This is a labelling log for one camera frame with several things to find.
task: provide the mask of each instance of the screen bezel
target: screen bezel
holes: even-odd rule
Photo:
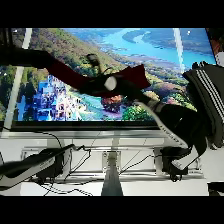
[[[217,60],[209,39],[208,31],[204,28],[212,49],[215,62]],[[11,130],[14,132],[34,131],[106,131],[106,130],[159,130],[155,121],[13,121]]]

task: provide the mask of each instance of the mounting plate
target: mounting plate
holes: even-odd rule
[[[104,151],[102,153],[102,170],[106,173],[108,167],[109,156],[116,159],[117,171],[120,172],[121,169],[121,151]]]

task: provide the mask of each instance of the screen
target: screen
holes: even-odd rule
[[[13,30],[22,45],[24,29]],[[196,110],[186,95],[182,73],[194,62],[216,64],[204,28],[33,28],[30,49],[45,50],[84,76],[97,76],[86,59],[96,54],[106,74],[144,64],[151,98]],[[15,77],[13,66],[0,67],[0,120]],[[153,121],[124,96],[80,94],[45,69],[25,68],[14,121]]]

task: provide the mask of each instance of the monitor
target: monitor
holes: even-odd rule
[[[21,47],[24,28],[13,28]],[[205,28],[32,28],[30,49],[45,50],[84,76],[96,76],[86,59],[96,54],[107,74],[144,64],[151,84],[142,90],[164,103],[196,110],[181,91],[182,73],[194,62],[216,64]],[[0,67],[0,121],[3,124],[15,67]],[[14,130],[158,129],[150,114],[124,96],[80,94],[45,69],[25,68],[12,128]]]

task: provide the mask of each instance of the red cloth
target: red cloth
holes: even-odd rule
[[[62,82],[70,85],[71,87],[77,90],[79,90],[83,85],[85,85],[86,82],[94,79],[80,75],[79,73],[73,71],[67,65],[58,60],[55,60],[55,63],[48,67],[47,70],[50,74],[54,75]],[[144,65],[139,65],[134,68],[127,67],[124,70],[121,70],[115,74],[119,74],[122,76],[123,79],[133,82],[139,89],[144,89],[150,86],[150,83],[145,77]],[[95,96],[109,98],[116,95],[119,94],[108,91]]]

